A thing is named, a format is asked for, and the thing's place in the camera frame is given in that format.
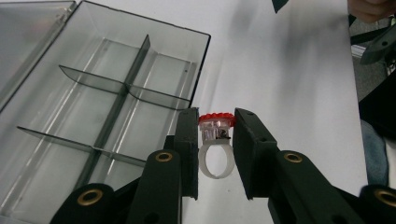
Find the white ring band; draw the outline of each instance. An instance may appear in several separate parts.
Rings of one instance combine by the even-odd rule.
[[[233,159],[233,148],[230,145],[217,145],[221,146],[224,149],[224,152],[227,156],[227,166],[221,175],[212,175],[212,173],[210,173],[206,166],[206,153],[211,146],[212,145],[202,145],[199,149],[199,168],[201,169],[202,173],[204,173],[204,175],[213,179],[222,179],[224,177],[227,177],[233,171],[233,167],[235,166],[235,161]]]

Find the person's arm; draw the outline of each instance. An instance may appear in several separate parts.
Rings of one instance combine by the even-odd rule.
[[[347,0],[349,13],[364,22],[379,21],[396,12],[396,0]]]

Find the white table surface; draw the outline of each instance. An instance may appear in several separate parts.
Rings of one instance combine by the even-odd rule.
[[[367,184],[346,0],[94,0],[212,36],[193,101],[200,113],[256,113],[280,149],[304,153],[340,189]],[[209,150],[219,171],[222,152]],[[235,167],[199,174],[199,199],[183,200],[183,223],[272,223],[267,200],[248,201]]]

